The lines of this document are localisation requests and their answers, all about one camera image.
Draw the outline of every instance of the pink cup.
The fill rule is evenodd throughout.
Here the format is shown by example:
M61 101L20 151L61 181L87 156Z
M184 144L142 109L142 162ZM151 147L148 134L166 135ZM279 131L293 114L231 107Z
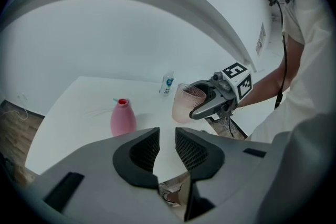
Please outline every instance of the pink cup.
M206 94L199 88L188 84L179 84L175 94L172 117L179 123L191 121L190 112L202 104L206 99Z
M113 136L135 132L137 130L135 116L127 99L119 99L113 109L110 127Z

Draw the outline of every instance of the bottle label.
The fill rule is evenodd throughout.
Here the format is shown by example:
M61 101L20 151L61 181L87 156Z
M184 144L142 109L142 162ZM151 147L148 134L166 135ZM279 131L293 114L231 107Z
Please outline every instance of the bottle label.
M174 79L167 79L168 88L172 85Z

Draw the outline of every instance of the white t-shirt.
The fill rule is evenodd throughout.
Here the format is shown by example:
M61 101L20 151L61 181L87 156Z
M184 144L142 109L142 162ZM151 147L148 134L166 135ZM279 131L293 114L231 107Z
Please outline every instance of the white t-shirt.
M293 0L285 6L285 40L289 35L304 46L300 68L286 99L255 128L251 141L271 143L278 133L291 131L317 113L334 110L335 27L331 16L324 0Z

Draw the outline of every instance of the wooden floor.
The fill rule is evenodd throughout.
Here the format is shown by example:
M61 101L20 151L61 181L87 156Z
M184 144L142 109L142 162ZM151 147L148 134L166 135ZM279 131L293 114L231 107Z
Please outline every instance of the wooden floor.
M26 157L37 129L43 118L29 114L23 121L26 112L5 102L0 107L0 152L7 159L6 167L13 180L25 187L32 182L36 174L25 168Z

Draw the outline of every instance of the white marker cube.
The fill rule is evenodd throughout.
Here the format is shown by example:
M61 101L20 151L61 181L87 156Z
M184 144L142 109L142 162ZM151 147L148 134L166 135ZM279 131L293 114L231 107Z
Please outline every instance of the white marker cube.
M251 71L243 66L241 63L234 63L233 65L222 70L223 79L227 80L237 96L237 103L239 104L249 92L253 89Z

